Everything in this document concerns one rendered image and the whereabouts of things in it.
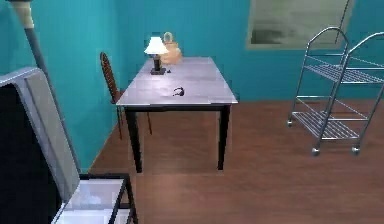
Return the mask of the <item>grey table with black legs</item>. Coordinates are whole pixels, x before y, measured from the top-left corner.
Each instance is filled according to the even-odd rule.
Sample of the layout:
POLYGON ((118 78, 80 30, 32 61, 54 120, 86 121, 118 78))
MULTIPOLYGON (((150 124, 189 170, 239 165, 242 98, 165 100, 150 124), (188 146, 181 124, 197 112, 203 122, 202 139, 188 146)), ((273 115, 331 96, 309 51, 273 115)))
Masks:
POLYGON ((163 75, 151 75, 152 63, 146 61, 130 82, 116 105, 125 112, 135 170, 143 171, 137 114, 139 112, 218 111, 219 140, 217 168, 224 168, 231 106, 234 93, 210 57, 185 57, 163 75), (183 87, 183 96, 174 89, 183 87))

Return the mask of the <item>tan woven basket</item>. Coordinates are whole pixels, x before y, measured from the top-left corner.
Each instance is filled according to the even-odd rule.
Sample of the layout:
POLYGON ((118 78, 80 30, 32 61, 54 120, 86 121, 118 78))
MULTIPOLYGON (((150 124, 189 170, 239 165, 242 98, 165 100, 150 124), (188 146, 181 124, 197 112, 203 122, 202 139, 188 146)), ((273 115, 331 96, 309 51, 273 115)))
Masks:
POLYGON ((161 62, 163 64, 177 64, 182 58, 182 52, 171 32, 164 33, 163 43, 168 52, 161 56, 161 62))

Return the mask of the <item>white shade table lamp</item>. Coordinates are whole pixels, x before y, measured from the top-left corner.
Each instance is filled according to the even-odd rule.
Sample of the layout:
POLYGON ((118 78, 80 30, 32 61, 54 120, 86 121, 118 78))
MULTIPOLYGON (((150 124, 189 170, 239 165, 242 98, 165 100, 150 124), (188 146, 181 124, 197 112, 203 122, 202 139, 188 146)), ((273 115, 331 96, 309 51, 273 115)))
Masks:
POLYGON ((163 75, 166 69, 161 66, 160 57, 161 55, 168 53, 168 50, 163 44, 162 39, 160 37, 151 37, 144 52, 147 55, 151 55, 153 58, 154 67, 151 69, 150 74, 163 75))

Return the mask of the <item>brown wooden chair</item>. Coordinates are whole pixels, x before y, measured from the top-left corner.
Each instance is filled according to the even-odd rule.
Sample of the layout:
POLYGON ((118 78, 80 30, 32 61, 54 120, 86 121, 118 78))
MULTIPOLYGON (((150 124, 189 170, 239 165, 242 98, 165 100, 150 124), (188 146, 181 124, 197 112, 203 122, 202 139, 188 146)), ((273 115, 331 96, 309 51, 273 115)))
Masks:
MULTIPOLYGON (((122 90, 119 90, 116 81, 114 78, 113 70, 110 64, 110 61, 108 59, 108 56, 105 52, 101 52, 99 55, 100 58, 100 64, 101 69, 104 75, 104 79, 106 81, 109 93, 111 95, 110 102, 115 105, 117 101, 120 99, 120 97, 123 94, 122 90)), ((118 123, 118 130, 119 130, 119 137, 122 137, 122 125, 123 125, 123 119, 122 119, 122 112, 119 107, 116 107, 116 115, 117 115, 117 123, 118 123)))

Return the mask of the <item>grey floor lamp pole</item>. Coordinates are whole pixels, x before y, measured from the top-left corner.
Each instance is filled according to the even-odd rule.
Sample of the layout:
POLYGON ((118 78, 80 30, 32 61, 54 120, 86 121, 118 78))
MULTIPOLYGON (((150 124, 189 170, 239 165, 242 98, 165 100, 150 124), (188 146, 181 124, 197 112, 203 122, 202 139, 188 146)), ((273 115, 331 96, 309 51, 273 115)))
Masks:
POLYGON ((67 137, 67 142, 69 144, 69 149, 70 149, 72 157, 74 159, 76 169, 78 172, 80 172, 81 171, 80 162, 76 156, 72 141, 71 141, 70 136, 68 134, 68 131, 67 131, 67 128, 65 125, 65 119, 64 119, 64 116, 61 112, 59 103, 56 99, 55 90, 54 90, 52 83, 51 83, 51 80, 50 80, 50 76, 49 76, 48 69, 47 69, 46 64, 45 64, 44 56, 43 56, 41 48, 40 48, 38 37, 35 33, 35 25, 34 25, 32 8, 31 8, 31 2, 33 0, 6 0, 6 1, 11 4, 13 10, 15 11, 16 15, 19 18, 19 21, 21 22, 21 24, 23 26, 26 38, 28 40, 28 43, 29 43, 29 46, 31 48, 31 51, 32 51, 32 54, 33 54, 33 57, 34 57, 34 60, 36 62, 37 67, 39 69, 41 69, 45 74, 45 77, 47 79, 48 85, 49 85, 51 93, 52 93, 53 101, 54 101, 56 109, 58 111, 58 116, 59 116, 60 122, 62 124, 63 131, 65 133, 65 136, 67 137))

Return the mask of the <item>black frame glass stand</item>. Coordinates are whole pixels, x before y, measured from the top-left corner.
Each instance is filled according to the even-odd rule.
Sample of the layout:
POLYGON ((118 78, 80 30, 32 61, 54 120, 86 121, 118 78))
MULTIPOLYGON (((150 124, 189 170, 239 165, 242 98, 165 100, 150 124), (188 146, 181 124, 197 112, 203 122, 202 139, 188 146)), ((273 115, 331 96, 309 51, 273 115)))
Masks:
POLYGON ((81 174, 50 224, 139 224, 130 175, 81 174))

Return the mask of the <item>pale framed wall picture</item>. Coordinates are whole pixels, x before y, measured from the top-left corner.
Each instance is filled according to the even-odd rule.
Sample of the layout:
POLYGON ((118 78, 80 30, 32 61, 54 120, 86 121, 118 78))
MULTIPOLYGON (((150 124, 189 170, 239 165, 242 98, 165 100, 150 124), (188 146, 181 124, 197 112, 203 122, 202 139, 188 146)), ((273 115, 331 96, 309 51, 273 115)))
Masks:
POLYGON ((304 49, 327 27, 346 32, 357 0, 250 0, 249 50, 304 49))

